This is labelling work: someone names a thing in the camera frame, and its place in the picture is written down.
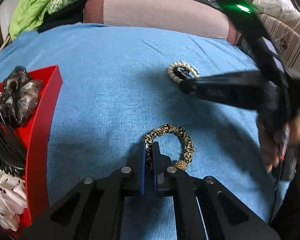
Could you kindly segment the person right hand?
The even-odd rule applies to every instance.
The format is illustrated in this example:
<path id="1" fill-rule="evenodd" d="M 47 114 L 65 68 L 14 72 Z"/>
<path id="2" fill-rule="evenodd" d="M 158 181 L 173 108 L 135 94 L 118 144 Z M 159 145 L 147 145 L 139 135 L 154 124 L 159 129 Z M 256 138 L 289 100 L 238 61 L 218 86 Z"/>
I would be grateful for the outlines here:
<path id="1" fill-rule="evenodd" d="M 296 116 L 287 124 L 289 135 L 284 140 L 283 131 L 269 132 L 266 130 L 264 120 L 261 115 L 257 116 L 256 125 L 258 128 L 258 139 L 260 144 L 260 157 L 267 173 L 277 167 L 281 158 L 281 144 L 287 146 L 298 146 L 297 162 L 300 164 L 300 109 Z"/>

